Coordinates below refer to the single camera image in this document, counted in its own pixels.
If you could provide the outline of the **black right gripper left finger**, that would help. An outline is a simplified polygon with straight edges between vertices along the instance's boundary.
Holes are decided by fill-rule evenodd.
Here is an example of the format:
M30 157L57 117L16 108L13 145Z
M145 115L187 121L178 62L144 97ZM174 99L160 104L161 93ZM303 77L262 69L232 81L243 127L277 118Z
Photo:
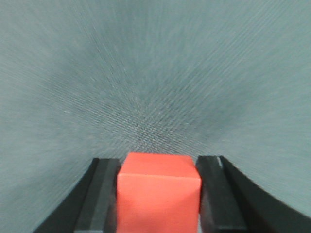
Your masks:
M118 159L94 158L87 171L36 233L114 233Z

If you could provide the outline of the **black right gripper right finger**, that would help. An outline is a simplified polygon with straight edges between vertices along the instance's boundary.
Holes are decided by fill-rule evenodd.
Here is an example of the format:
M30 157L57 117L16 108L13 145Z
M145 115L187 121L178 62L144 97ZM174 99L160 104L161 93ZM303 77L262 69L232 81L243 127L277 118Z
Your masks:
M223 156L199 156L204 233L309 233L311 218L276 199Z

